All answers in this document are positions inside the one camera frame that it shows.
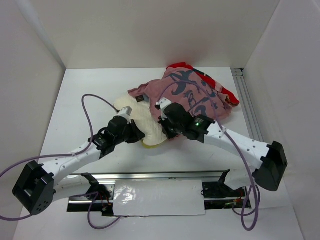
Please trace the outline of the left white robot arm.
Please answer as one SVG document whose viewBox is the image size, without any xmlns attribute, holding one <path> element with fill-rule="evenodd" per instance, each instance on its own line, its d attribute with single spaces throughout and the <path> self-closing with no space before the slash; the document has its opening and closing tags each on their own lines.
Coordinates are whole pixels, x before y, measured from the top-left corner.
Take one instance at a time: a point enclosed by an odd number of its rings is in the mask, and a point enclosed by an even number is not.
<svg viewBox="0 0 320 240">
<path fill-rule="evenodd" d="M 73 179 L 68 176 L 112 153 L 117 145 L 133 144 L 145 136 L 134 120 L 115 116 L 108 126 L 100 129 L 75 153 L 52 157 L 41 164 L 34 160 L 29 162 L 12 193 L 32 216 L 42 213 L 59 199 L 83 195 L 92 200 L 100 192 L 107 193 L 107 189 L 90 173 L 82 173 Z"/>
</svg>

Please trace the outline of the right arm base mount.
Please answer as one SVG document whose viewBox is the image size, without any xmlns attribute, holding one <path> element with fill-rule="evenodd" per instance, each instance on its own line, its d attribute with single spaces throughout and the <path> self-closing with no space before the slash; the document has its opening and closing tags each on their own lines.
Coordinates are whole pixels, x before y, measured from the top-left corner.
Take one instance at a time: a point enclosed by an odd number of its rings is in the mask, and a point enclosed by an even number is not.
<svg viewBox="0 0 320 240">
<path fill-rule="evenodd" d="M 226 186 L 225 180 L 229 172 L 230 170 L 224 171 L 218 181 L 205 181 L 202 183 L 200 194 L 204 197 L 205 210 L 242 208 L 248 190 L 246 187 L 233 190 Z"/>
</svg>

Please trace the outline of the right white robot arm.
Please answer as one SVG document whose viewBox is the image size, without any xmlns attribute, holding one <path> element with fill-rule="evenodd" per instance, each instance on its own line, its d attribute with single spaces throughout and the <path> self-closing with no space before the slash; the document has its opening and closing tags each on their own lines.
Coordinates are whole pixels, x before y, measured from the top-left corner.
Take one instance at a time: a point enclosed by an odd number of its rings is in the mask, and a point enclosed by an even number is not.
<svg viewBox="0 0 320 240">
<path fill-rule="evenodd" d="M 178 103 L 166 98 L 155 104 L 160 110 L 159 124 L 168 139 L 179 135 L 191 141 L 216 146 L 236 156 L 243 157 L 245 169 L 227 170 L 222 174 L 218 190 L 223 196 L 230 196 L 235 190 L 258 185 L 276 192 L 288 166 L 284 147 L 273 141 L 271 144 L 250 139 L 205 116 L 192 116 Z"/>
</svg>

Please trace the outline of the red printed pillowcase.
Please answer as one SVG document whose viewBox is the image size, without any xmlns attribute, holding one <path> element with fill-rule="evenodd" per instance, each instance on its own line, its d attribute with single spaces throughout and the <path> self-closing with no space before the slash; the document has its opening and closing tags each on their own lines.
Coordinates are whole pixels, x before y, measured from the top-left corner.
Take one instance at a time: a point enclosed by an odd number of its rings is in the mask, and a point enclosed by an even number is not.
<svg viewBox="0 0 320 240">
<path fill-rule="evenodd" d="M 149 103 L 152 120 L 148 117 L 140 124 L 145 131 L 142 140 L 146 146 L 156 146 L 167 140 L 162 126 L 158 124 L 161 111 L 155 105 L 166 98 L 184 107 L 193 117 L 204 115 L 211 119 L 226 119 L 232 109 L 240 104 L 236 96 L 209 75 L 181 62 L 168 66 L 161 79 L 151 80 L 128 94 L 143 104 Z"/>
</svg>

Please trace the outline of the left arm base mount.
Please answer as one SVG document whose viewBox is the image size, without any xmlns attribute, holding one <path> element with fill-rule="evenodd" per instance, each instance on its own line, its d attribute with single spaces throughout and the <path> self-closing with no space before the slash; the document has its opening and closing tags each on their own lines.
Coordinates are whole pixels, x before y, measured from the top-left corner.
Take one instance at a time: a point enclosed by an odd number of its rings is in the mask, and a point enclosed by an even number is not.
<svg viewBox="0 0 320 240">
<path fill-rule="evenodd" d="M 104 217 L 113 217 L 113 199 L 115 184 L 102 184 L 90 173 L 79 175 L 89 183 L 88 190 L 84 195 L 69 198 L 68 213 L 101 213 Z"/>
</svg>

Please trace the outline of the cream memory foam pillow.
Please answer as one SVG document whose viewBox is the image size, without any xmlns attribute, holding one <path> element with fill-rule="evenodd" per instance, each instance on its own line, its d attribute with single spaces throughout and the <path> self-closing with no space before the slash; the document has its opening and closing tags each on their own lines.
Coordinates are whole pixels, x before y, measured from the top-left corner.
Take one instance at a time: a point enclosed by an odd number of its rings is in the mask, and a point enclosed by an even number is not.
<svg viewBox="0 0 320 240">
<path fill-rule="evenodd" d="M 115 100 L 114 106 L 118 110 L 124 107 L 132 108 L 130 119 L 134 120 L 139 130 L 145 134 L 141 140 L 145 148 L 156 148 L 167 140 L 162 126 L 153 119 L 148 102 L 137 102 L 135 98 L 125 94 Z"/>
</svg>

